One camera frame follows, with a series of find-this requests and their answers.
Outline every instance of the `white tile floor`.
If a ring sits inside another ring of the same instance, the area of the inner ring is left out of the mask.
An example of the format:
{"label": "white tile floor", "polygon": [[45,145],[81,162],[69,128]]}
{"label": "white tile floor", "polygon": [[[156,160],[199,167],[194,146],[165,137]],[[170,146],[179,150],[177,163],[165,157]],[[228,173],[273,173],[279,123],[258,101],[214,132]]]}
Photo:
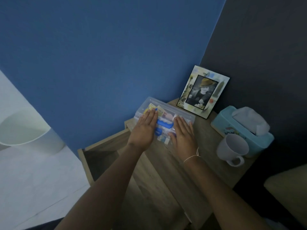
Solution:
{"label": "white tile floor", "polygon": [[45,157],[0,151],[0,226],[26,229],[64,217],[89,188],[79,159],[64,147]]}

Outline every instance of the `white mug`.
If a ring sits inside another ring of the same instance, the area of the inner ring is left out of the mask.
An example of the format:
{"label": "white mug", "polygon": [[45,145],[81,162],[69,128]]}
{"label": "white mug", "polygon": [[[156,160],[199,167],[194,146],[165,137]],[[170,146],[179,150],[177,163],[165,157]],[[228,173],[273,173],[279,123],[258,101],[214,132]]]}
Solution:
{"label": "white mug", "polygon": [[[229,165],[238,167],[244,164],[242,156],[248,154],[249,146],[247,142],[236,134],[227,134],[217,147],[218,158],[226,161]],[[235,165],[232,160],[239,158],[240,163]]]}

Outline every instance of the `trash bin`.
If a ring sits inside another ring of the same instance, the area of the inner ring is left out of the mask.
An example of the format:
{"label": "trash bin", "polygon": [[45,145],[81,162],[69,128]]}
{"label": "trash bin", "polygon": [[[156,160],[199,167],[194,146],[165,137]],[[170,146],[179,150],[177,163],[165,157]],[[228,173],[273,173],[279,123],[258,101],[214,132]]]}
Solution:
{"label": "trash bin", "polygon": [[48,155],[65,145],[34,108],[16,112],[0,123],[0,144]]}

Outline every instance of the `tissue box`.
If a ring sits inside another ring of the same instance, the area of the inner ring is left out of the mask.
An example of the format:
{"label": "tissue box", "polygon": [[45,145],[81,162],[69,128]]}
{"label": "tissue box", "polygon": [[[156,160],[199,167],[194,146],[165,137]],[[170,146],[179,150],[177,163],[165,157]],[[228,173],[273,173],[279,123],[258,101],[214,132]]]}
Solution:
{"label": "tissue box", "polygon": [[230,133],[240,135],[246,140],[250,149],[246,157],[253,157],[267,148],[274,140],[274,136],[269,132],[261,136],[254,135],[232,117],[232,112],[235,110],[234,106],[228,106],[211,122],[211,126],[222,136]]}
{"label": "tissue box", "polygon": [[156,130],[155,130],[155,135],[157,136],[165,136],[169,138],[169,135],[168,135],[169,132],[175,133],[173,119],[174,119],[174,116],[176,115],[182,116],[187,123],[189,123],[190,121],[194,123],[195,121],[195,116],[193,114],[187,113],[183,111],[182,109],[171,106],[170,104],[159,101],[153,97],[148,97],[143,102],[143,104],[140,106],[140,108],[136,111],[135,116],[134,116],[136,121],[138,121],[140,116],[143,115],[144,111],[148,107],[150,108],[157,107],[157,110],[159,113],[158,121],[156,124]]}

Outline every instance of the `hat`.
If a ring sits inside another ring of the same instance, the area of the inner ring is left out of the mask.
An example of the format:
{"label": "hat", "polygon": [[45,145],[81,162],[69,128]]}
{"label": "hat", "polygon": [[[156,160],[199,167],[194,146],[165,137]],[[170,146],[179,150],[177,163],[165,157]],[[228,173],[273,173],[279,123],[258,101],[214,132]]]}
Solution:
{"label": "hat", "polygon": [[210,86],[210,85],[213,85],[215,83],[215,81],[213,80],[210,80],[208,78],[203,78],[201,80],[201,84],[199,87],[207,87],[207,86]]}

